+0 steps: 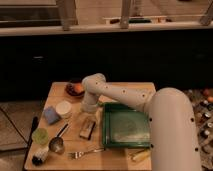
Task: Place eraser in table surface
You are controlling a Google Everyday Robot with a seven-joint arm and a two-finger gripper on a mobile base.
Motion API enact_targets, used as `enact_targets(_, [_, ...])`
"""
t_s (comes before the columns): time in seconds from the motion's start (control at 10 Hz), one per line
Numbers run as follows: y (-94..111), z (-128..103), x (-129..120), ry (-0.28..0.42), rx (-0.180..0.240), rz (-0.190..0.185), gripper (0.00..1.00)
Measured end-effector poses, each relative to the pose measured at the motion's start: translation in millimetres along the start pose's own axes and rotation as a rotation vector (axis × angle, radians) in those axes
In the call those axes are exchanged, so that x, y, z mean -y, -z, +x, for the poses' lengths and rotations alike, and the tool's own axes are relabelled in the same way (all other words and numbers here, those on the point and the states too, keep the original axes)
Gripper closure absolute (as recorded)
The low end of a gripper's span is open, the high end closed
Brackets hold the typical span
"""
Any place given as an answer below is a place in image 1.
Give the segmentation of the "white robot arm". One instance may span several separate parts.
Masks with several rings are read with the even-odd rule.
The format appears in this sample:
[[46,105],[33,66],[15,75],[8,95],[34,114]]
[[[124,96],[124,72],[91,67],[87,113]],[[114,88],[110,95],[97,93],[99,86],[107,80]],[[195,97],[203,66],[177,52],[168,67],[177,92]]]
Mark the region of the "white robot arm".
[[176,88],[131,89],[106,82],[97,73],[82,80],[82,109],[97,111],[101,95],[149,117],[152,171],[202,171],[197,129],[189,98]]

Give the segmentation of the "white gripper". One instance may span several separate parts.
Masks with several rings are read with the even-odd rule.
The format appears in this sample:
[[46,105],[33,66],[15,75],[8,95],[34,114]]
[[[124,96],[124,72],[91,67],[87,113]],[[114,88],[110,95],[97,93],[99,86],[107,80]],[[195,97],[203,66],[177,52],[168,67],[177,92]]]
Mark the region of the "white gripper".
[[[91,105],[91,104],[88,104],[86,102],[82,102],[81,103],[81,109],[84,112],[79,113],[79,120],[80,121],[84,120],[84,118],[86,117],[86,113],[95,113],[97,111],[97,109],[98,109],[98,105],[97,104]],[[102,112],[101,111],[97,111],[95,113],[95,119],[96,119],[96,123],[97,124],[100,124],[101,116],[102,116]]]

